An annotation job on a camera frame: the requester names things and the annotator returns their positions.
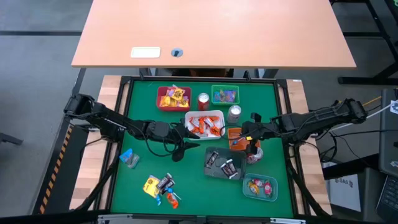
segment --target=silver can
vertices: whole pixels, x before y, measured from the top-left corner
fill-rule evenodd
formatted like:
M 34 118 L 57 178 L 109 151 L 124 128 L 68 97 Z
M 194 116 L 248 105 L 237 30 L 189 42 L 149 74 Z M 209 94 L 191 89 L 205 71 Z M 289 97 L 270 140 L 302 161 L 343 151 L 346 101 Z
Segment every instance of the silver can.
M 226 121 L 229 124 L 236 124 L 238 122 L 239 117 L 241 116 L 242 109 L 238 105 L 232 105 L 228 110 L 228 117 Z

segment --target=red soda can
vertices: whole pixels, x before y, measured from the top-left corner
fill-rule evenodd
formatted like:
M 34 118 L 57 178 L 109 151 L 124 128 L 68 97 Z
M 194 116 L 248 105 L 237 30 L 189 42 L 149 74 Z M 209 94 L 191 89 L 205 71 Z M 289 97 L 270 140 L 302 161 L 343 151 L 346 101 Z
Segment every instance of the red soda can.
M 207 93 L 200 93 L 198 96 L 198 110 L 207 110 L 210 105 L 210 98 Z

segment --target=wooden desk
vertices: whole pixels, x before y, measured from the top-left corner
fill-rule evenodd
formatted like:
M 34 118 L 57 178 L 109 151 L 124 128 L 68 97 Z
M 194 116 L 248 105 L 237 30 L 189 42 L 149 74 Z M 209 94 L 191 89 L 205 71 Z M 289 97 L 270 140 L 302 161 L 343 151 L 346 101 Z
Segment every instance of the wooden desk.
M 356 67 L 328 0 L 94 0 L 72 66 Z
M 120 76 L 105 76 L 99 93 L 98 102 L 105 104 L 108 108 L 114 109 L 119 91 L 120 80 Z M 308 112 L 307 101 L 305 98 L 302 82 L 300 80 L 287 80 L 287 86 L 292 111 L 297 113 Z M 279 93 L 282 111 L 286 113 L 284 92 L 282 88 L 279 89 Z M 126 104 L 126 95 L 127 87 L 125 86 L 119 111 L 124 110 L 124 105 Z M 100 138 L 99 132 L 89 133 L 87 141 L 90 142 L 98 138 Z M 308 141 L 316 144 L 314 139 L 309 139 Z M 70 209 L 79 206 L 97 184 L 100 176 L 101 166 L 103 164 L 105 147 L 105 141 L 100 141 L 96 144 L 86 147 L 83 159 L 81 161 L 78 178 L 76 180 Z M 326 192 L 318 151 L 312 146 L 303 145 L 300 147 L 300 155 L 307 188 L 312 193 L 315 200 L 321 205 L 321 207 L 326 212 L 331 214 L 329 198 Z M 301 193 L 297 186 L 295 186 L 295 192 L 298 203 L 298 212 L 300 214 L 304 214 Z M 100 208 L 104 208 L 107 194 L 108 184 L 106 184 L 104 187 L 101 203 L 99 206 Z

